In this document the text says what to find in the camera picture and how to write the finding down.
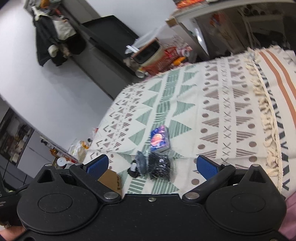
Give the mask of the person's left hand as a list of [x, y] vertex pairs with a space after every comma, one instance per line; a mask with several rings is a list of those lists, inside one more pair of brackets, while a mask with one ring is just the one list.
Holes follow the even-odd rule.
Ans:
[[10, 226], [1, 230], [0, 237], [3, 241], [12, 241], [25, 232], [23, 226]]

